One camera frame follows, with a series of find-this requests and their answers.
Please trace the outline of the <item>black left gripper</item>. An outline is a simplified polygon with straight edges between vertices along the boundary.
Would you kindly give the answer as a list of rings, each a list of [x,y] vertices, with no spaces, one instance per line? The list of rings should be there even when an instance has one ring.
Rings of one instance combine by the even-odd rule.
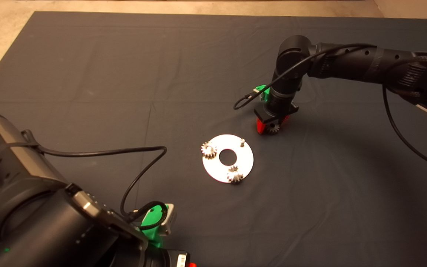
[[[166,250],[149,247],[145,252],[146,267],[197,267],[191,255],[184,250]]]

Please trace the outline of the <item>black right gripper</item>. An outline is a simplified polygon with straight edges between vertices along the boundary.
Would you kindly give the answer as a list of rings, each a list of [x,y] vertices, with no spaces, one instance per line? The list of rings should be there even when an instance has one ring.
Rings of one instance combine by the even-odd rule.
[[[279,121],[284,123],[291,114],[296,113],[299,107],[294,103],[295,92],[284,94],[270,92],[265,102],[256,104],[256,132],[264,135],[267,132],[267,123]]]

